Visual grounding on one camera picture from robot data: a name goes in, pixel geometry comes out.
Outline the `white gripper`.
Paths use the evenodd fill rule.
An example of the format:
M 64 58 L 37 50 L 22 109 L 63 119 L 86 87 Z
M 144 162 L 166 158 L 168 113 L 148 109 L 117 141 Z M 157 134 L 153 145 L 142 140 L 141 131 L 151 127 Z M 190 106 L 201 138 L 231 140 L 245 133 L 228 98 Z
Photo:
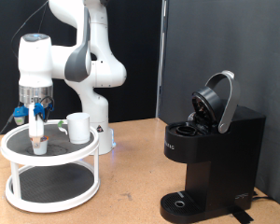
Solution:
M 44 135 L 44 123 L 42 118 L 35 112 L 35 105 L 29 105 L 29 136 L 33 143 L 41 142 Z

